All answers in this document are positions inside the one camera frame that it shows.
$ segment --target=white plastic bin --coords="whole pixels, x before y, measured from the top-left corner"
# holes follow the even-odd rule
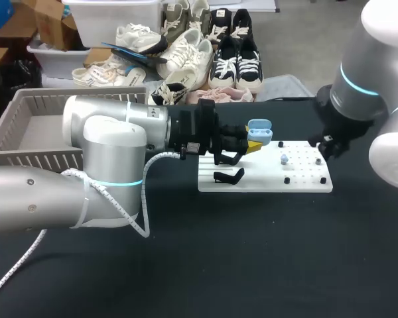
[[[38,48],[41,44],[41,41],[32,40],[27,46],[27,51],[35,55],[43,74],[48,78],[72,79],[72,70],[83,68],[83,62],[90,53],[90,50],[65,52]]]
[[[62,0],[69,5],[82,44],[88,48],[115,44],[117,27],[129,23],[145,25],[152,31],[161,28],[161,0]]]

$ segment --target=shoe box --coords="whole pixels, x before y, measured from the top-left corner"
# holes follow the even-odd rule
[[[23,0],[34,11],[36,27],[42,42],[58,50],[73,50],[81,45],[72,15],[66,16],[65,5],[58,0]]]
[[[12,17],[0,28],[0,48],[8,48],[12,59],[33,59],[27,52],[27,44],[37,27],[33,10],[23,3],[13,4]]]

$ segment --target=yellow object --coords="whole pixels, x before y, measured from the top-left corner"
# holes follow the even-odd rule
[[[261,150],[261,147],[263,146],[262,142],[257,142],[257,141],[247,141],[248,147],[246,150],[246,154],[250,154],[251,152],[255,152],[258,150]]]

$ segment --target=floor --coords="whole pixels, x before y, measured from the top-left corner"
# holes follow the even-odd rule
[[[279,0],[280,13],[252,13],[264,77],[292,74],[312,93],[333,81],[367,0]]]

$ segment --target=white pegboard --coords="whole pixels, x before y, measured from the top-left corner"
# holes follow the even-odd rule
[[[284,141],[282,148],[278,143],[271,141],[260,151],[243,156],[236,166],[215,166],[212,154],[199,157],[199,191],[328,193],[333,190],[326,161],[317,148],[311,147],[307,141]],[[223,154],[234,156],[229,152]],[[281,164],[283,154],[289,158],[286,165]],[[320,165],[316,164],[318,158],[321,159]],[[245,175],[238,184],[215,182],[214,172],[234,176],[240,168],[245,169]],[[285,184],[286,177],[290,178],[289,184]],[[321,178],[326,178],[325,184],[320,183]]]

